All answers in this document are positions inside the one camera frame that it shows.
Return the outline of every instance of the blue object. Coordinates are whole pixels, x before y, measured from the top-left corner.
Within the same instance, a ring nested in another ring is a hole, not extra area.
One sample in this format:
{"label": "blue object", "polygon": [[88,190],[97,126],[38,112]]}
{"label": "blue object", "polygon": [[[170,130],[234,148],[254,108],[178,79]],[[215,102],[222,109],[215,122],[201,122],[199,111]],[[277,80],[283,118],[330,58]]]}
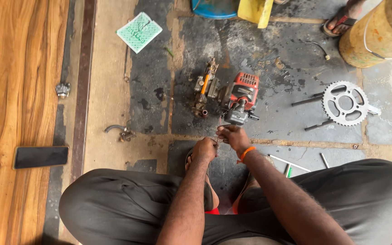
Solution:
{"label": "blue object", "polygon": [[240,0],[192,0],[192,9],[202,17],[222,20],[237,17],[239,4]]}

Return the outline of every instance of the small engine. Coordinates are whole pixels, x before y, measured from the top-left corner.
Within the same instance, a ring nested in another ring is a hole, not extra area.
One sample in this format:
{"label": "small engine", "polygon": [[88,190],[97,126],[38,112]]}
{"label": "small engine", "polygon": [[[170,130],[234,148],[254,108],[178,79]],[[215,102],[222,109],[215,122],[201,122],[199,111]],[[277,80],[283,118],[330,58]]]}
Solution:
{"label": "small engine", "polygon": [[223,111],[224,120],[233,125],[243,125],[247,119],[258,121],[260,118],[253,114],[257,106],[258,84],[260,79],[255,75],[240,72],[234,82],[218,89],[219,79],[215,76],[219,67],[212,58],[207,64],[204,76],[199,76],[195,85],[198,92],[192,111],[196,117],[206,118],[208,98],[215,99]]}

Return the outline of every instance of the black pants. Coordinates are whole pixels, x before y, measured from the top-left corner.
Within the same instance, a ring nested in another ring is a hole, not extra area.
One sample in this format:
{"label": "black pants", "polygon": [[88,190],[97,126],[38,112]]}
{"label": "black pants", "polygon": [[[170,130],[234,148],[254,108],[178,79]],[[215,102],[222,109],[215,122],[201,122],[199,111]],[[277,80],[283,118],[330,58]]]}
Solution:
{"label": "black pants", "polygon": [[[392,242],[392,162],[366,159],[291,178],[312,195],[357,244]],[[92,170],[71,184],[60,216],[83,245],[155,244],[182,179]],[[260,188],[242,196],[237,215],[205,214],[203,244],[263,236],[294,244]]]}

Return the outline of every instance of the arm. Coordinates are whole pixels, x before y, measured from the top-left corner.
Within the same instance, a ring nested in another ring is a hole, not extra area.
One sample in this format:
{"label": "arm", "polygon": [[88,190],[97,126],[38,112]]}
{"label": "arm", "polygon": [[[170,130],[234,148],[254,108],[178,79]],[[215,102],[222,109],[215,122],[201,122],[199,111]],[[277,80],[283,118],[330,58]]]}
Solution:
{"label": "arm", "polygon": [[[250,147],[244,129],[220,126],[220,139],[229,143],[238,156]],[[256,150],[243,159],[263,188],[277,219],[298,245],[353,245],[341,226],[306,192],[276,170]]]}
{"label": "arm", "polygon": [[205,225],[203,188],[208,164],[217,156],[216,142],[210,138],[198,141],[192,163],[171,203],[157,245],[202,243]]}

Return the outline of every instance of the smartphone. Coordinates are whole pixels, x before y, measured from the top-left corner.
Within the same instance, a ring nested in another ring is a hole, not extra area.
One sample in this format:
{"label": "smartphone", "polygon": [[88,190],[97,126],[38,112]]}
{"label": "smartphone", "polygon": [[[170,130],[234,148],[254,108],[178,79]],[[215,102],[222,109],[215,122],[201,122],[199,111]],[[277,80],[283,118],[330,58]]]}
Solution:
{"label": "smartphone", "polygon": [[17,147],[13,169],[67,164],[69,147]]}

